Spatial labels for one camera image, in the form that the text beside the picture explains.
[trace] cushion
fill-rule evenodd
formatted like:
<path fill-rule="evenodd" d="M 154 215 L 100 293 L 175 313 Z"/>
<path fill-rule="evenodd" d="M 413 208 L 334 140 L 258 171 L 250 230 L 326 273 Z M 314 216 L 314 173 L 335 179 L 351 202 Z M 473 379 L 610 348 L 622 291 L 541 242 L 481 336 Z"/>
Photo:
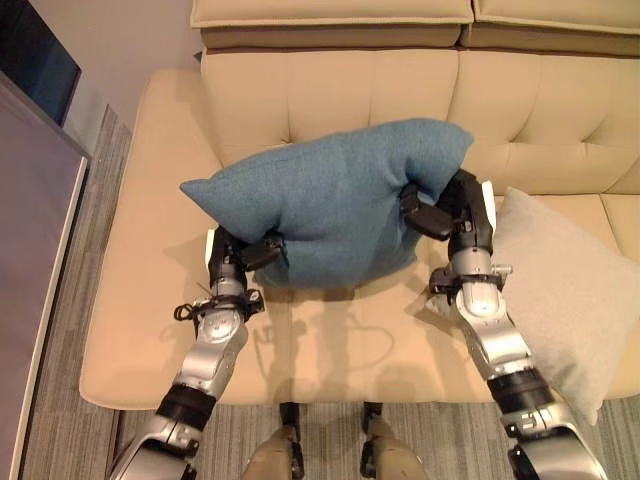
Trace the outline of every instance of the cushion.
<path fill-rule="evenodd" d="M 463 27 L 460 43 L 483 49 L 640 56 L 638 35 L 491 22 Z"/>
<path fill-rule="evenodd" d="M 391 122 L 270 150 L 181 189 L 231 234 L 253 243 L 283 235 L 285 252 L 260 270 L 266 286 L 334 288 L 415 260 L 398 195 L 416 182 L 433 204 L 472 142 L 430 119 Z"/>
<path fill-rule="evenodd" d="M 478 22 L 640 34 L 636 0 L 473 0 Z"/>
<path fill-rule="evenodd" d="M 194 28 L 265 25 L 471 23 L 468 0 L 194 0 Z"/>
<path fill-rule="evenodd" d="M 495 263 L 507 309 L 549 383 L 592 424 L 640 316 L 640 266 L 541 202 L 508 189 Z"/>
<path fill-rule="evenodd" d="M 270 25 L 207 27 L 207 49 L 227 48 L 391 48 L 451 47 L 460 36 L 455 24 Z"/>

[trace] tufted sofa back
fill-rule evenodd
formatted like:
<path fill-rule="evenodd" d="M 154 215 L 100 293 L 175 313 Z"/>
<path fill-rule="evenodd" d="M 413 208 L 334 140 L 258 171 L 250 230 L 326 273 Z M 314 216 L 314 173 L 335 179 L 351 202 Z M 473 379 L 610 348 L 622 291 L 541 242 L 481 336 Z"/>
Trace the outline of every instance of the tufted sofa back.
<path fill-rule="evenodd" d="M 640 193 L 640 60 L 436 49 L 210 53 L 226 165 L 294 142 L 431 117 L 469 130 L 465 168 L 535 194 Z"/>

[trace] beige sofa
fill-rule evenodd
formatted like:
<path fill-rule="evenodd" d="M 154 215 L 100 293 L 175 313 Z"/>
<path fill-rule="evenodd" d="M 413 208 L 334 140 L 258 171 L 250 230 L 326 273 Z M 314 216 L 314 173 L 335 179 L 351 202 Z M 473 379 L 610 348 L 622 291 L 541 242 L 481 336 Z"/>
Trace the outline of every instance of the beige sofa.
<path fill-rule="evenodd" d="M 638 2 L 196 0 L 192 25 L 209 47 L 201 74 L 157 72 L 140 100 L 85 399 L 155 408 L 194 340 L 172 312 L 206 295 L 214 223 L 178 184 L 331 132 L 411 117 L 459 124 L 475 137 L 464 167 L 498 195 L 540 195 L 640 261 Z M 424 239 L 417 256 L 357 288 L 264 290 L 267 311 L 248 323 L 222 401 L 490 400 L 461 333 L 424 309 L 445 245 Z M 640 392 L 639 366 L 640 324 L 610 397 Z"/>

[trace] sofa seat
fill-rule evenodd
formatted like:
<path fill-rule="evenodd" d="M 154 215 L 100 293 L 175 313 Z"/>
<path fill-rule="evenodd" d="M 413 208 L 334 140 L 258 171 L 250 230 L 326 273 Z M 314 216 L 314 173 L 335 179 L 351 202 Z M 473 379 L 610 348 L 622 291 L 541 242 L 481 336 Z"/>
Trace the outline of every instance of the sofa seat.
<path fill-rule="evenodd" d="M 222 167 L 205 96 L 198 72 L 165 70 L 140 100 L 80 378 L 82 396 L 98 405 L 155 408 L 193 343 L 193 326 L 172 312 L 207 293 L 204 241 L 215 224 L 178 184 Z M 541 198 L 640 261 L 638 195 Z M 445 263 L 445 245 L 423 239 L 417 255 L 414 265 L 359 288 L 263 289 L 267 311 L 249 321 L 221 400 L 488 401 L 461 333 L 424 309 L 429 272 Z M 640 392 L 638 365 L 640 324 L 610 397 Z"/>

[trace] sofa backrest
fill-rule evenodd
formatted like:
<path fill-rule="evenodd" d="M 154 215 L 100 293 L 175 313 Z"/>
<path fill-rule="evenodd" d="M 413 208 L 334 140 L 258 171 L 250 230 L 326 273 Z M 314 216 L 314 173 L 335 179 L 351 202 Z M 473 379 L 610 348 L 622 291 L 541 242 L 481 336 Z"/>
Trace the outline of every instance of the sofa backrest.
<path fill-rule="evenodd" d="M 226 165 L 337 131 L 431 117 L 474 135 L 465 167 L 498 193 L 507 185 L 540 194 L 640 193 L 637 59 L 236 52 L 205 55 L 202 74 Z"/>
<path fill-rule="evenodd" d="M 466 47 L 640 56 L 638 0 L 194 0 L 210 49 Z"/>
<path fill-rule="evenodd" d="M 638 0 L 473 0 L 467 47 L 640 55 Z"/>
<path fill-rule="evenodd" d="M 453 46 L 469 0 L 194 0 L 208 48 Z"/>

